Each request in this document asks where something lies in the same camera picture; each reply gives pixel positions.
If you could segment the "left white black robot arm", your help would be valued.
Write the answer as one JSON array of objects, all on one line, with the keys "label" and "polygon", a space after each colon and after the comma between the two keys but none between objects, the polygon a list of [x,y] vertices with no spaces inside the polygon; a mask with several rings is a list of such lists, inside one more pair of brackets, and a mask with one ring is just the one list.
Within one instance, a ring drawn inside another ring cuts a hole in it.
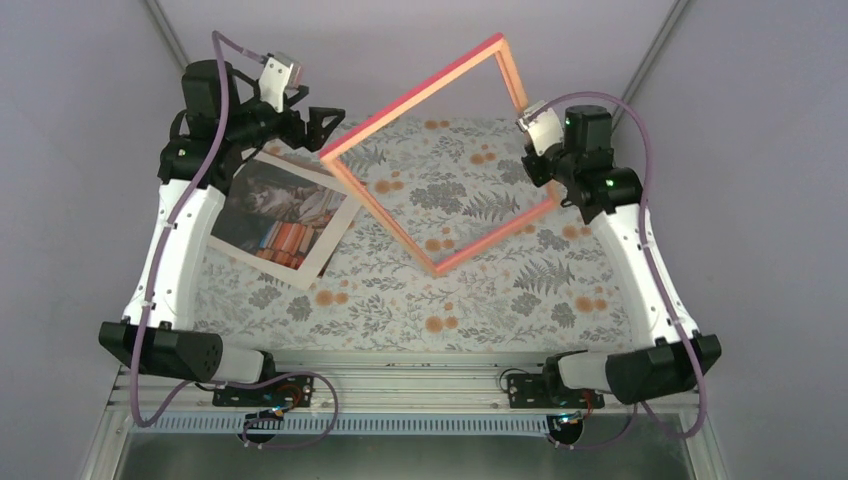
[{"label": "left white black robot arm", "polygon": [[136,376],[238,383],[255,405],[277,394],[272,356],[193,328],[204,252],[244,151],[280,140],[315,152],[345,117],[342,109],[311,107],[302,118],[293,107],[309,89],[300,82],[299,63],[280,54],[262,63],[256,80],[228,62],[186,67],[185,106],[160,154],[156,223],[138,287],[121,320],[102,323],[98,336]]}]

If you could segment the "cat and books photo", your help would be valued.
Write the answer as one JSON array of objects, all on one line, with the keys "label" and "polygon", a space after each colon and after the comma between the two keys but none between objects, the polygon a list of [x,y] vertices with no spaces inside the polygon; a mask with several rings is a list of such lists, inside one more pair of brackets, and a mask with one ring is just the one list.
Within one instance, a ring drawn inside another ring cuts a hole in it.
[{"label": "cat and books photo", "polygon": [[320,166],[262,151],[235,174],[208,245],[305,290],[323,274],[360,209]]}]

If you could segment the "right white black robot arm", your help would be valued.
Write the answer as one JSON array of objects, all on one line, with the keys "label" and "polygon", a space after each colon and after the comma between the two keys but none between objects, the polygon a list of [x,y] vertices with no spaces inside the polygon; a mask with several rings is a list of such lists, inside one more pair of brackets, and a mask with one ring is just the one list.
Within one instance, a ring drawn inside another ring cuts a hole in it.
[{"label": "right white black robot arm", "polygon": [[565,187],[564,202],[578,208],[611,263],[633,329],[630,351],[548,358],[544,399],[565,407],[580,390],[594,390],[632,405],[697,388],[720,357],[721,344],[717,336],[700,333],[655,250],[642,182],[614,162],[609,111],[577,105],[559,117],[539,102],[517,124],[528,137],[522,163],[530,180],[537,187],[551,181]]}]

